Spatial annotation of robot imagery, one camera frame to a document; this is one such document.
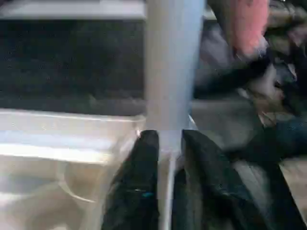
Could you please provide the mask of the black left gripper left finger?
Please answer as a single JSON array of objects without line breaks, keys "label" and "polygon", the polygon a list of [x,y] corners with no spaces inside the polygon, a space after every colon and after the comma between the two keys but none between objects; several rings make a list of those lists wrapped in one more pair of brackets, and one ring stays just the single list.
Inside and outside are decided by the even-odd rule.
[{"label": "black left gripper left finger", "polygon": [[104,205],[104,230],[156,230],[159,137],[144,130],[114,179]]}]

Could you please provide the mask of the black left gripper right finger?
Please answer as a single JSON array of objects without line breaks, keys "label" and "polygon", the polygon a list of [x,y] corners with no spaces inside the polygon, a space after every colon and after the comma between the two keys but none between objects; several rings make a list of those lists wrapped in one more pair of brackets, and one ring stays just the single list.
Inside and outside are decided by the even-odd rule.
[{"label": "black left gripper right finger", "polygon": [[223,151],[196,130],[183,130],[184,162],[175,176],[173,229],[262,230],[264,217]]}]

